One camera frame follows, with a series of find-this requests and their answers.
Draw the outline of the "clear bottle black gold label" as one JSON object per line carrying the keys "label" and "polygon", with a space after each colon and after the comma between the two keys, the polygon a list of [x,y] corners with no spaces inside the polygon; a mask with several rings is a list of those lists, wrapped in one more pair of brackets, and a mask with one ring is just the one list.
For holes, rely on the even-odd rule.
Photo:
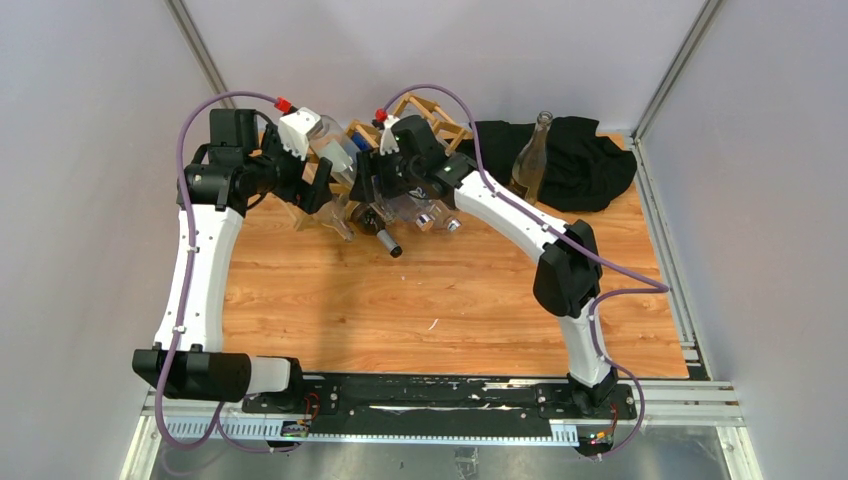
{"label": "clear bottle black gold label", "polygon": [[546,145],[553,119],[549,111],[538,114],[532,135],[512,167],[508,189],[530,205],[538,201],[547,167]]}

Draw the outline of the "clear bottle pale label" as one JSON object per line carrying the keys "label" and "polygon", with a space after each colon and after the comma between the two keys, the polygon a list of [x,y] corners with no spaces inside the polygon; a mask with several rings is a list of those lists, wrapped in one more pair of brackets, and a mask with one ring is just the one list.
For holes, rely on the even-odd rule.
{"label": "clear bottle pale label", "polygon": [[360,149],[335,119],[309,109],[306,113],[315,120],[307,133],[310,148],[319,158],[331,162],[332,178],[350,194],[357,179],[356,157]]}

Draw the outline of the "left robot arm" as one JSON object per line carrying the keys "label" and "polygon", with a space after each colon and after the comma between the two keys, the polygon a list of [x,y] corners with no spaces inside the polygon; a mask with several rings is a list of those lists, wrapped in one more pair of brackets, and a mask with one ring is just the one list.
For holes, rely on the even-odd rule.
{"label": "left robot arm", "polygon": [[287,107],[259,126],[254,109],[213,109],[208,142],[183,169],[177,203],[179,248],[171,292],[152,347],[133,354],[132,369],[170,399],[237,402],[267,394],[283,413],[306,400],[295,358],[223,350],[223,304],[236,239],[248,211],[273,195],[311,214],[332,197],[330,161],[313,181],[303,173],[309,135],[320,117]]}

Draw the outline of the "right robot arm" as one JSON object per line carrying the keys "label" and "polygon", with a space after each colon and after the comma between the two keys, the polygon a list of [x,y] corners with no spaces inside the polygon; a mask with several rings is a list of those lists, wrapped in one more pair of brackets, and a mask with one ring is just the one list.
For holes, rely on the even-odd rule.
{"label": "right robot arm", "polygon": [[426,119],[377,111],[375,147],[358,154],[352,198],[423,228],[449,227],[459,212],[495,229],[536,265],[533,295],[559,322],[569,355],[571,403],[596,417],[611,403],[618,374],[604,358],[591,305],[600,295],[602,268],[592,228],[569,225],[498,187],[477,161],[447,152]]}

